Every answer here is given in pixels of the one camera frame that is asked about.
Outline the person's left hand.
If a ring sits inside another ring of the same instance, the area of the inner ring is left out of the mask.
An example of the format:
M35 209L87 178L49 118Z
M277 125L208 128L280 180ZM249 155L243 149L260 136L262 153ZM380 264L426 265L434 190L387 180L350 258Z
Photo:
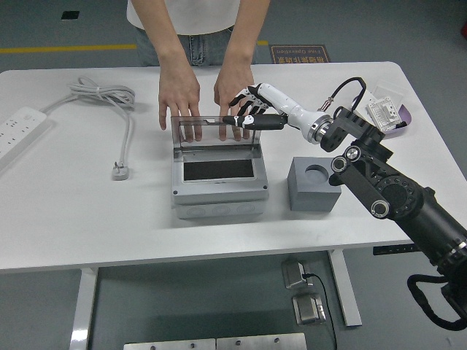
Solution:
M220 107L220 116L235 115L239 111L239 103L230 106L232 100L244 88L252 85L254 78L250 64L224 63L218 74L215 86L215 103Z

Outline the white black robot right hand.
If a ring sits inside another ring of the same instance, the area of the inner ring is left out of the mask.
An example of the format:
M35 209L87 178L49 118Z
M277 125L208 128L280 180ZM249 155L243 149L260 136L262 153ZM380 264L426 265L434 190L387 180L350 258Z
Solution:
M237 115L225 116L223 122L246 130L282 130L285 125L299 129L310 143L317 144L325 135L331 117L322 111L311 112L274 86L266 83L243 89L230 103L246 102Z

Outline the person's right hand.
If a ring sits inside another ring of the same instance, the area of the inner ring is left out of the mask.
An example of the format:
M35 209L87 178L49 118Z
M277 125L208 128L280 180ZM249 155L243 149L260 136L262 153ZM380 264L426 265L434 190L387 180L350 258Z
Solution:
M158 94L158 122L167 128L167 116L197 117L200 85L190 65L161 64Z

